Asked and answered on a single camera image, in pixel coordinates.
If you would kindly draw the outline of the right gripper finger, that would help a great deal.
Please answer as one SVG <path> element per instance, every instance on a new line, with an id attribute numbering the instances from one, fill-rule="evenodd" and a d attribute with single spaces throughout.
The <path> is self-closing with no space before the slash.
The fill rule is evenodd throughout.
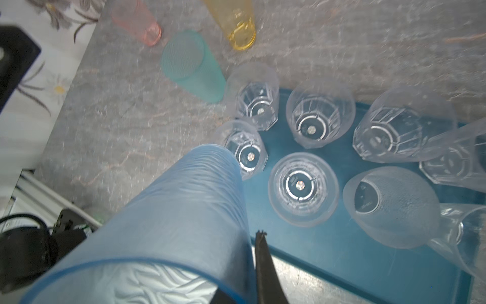
<path id="1" fill-rule="evenodd" d="M 259 304 L 285 303 L 286 298 L 266 240 L 267 233 L 258 231 L 255 237 L 256 285 Z"/>

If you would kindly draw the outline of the blue tall plastic cup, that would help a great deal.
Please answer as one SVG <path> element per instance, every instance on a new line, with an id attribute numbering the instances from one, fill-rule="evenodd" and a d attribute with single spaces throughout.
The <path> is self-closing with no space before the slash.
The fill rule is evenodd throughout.
<path id="1" fill-rule="evenodd" d="M 192 149 L 38 279 L 22 303 L 256 303 L 240 167 Z"/>

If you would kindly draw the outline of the clear faceted glass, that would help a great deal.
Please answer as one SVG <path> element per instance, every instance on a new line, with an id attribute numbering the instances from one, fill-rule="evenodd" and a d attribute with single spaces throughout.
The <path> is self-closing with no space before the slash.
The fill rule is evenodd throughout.
<path id="1" fill-rule="evenodd" d="M 458 118 L 451 102 L 420 86 L 398 86 L 381 94 L 353 135 L 353 148 L 375 163 L 422 162 L 452 145 Z"/>
<path id="2" fill-rule="evenodd" d="M 354 122 L 356 101 L 344 84 L 329 78 L 301 82 L 290 94 L 286 119 L 305 149 L 322 148 L 342 137 Z"/>
<path id="3" fill-rule="evenodd" d="M 253 125 L 242 120 L 230 120 L 216 128 L 212 142 L 234 155 L 244 181 L 264 171 L 268 153 Z"/>
<path id="4" fill-rule="evenodd" d="M 273 68 L 262 62 L 243 63 L 227 79 L 223 102 L 233 117 L 266 131 L 278 121 L 279 89 Z"/>
<path id="5" fill-rule="evenodd" d="M 297 227 L 315 227 L 335 212 L 339 182 L 322 158 L 305 152 L 291 153 L 274 165 L 268 197 L 281 219 Z"/>
<path id="6" fill-rule="evenodd" d="M 434 184 L 485 192 L 485 119 L 458 129 L 455 142 L 444 154 L 419 163 Z"/>

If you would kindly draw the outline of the teal plastic tray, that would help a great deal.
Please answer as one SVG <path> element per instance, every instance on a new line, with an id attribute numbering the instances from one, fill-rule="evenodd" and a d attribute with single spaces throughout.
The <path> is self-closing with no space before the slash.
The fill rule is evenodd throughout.
<path id="1" fill-rule="evenodd" d="M 328 220 L 315 227 L 297 227 L 280 218 L 269 201 L 270 174 L 281 158 L 302 148 L 284 113 L 261 138 L 268 162 L 263 172 L 244 182 L 244 192 L 250 233 L 266 232 L 273 254 L 377 303 L 469 302 L 469 274 L 426 245 L 401 250 L 375 241 L 342 201 Z"/>

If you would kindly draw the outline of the yellow tall plastic cup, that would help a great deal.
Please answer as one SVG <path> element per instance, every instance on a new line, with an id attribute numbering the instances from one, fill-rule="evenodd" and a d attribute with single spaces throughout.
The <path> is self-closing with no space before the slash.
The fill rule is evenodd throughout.
<path id="1" fill-rule="evenodd" d="M 251 0 L 204 0 L 203 3 L 233 49 L 244 51 L 254 44 L 256 28 Z"/>

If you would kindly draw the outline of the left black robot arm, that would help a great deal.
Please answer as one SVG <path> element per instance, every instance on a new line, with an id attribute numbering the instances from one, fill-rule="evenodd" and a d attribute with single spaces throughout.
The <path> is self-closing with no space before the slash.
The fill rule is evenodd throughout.
<path id="1" fill-rule="evenodd" d="M 41 53 L 41 48 L 14 25 L 1 26 L 1 111 L 25 74 Z"/>

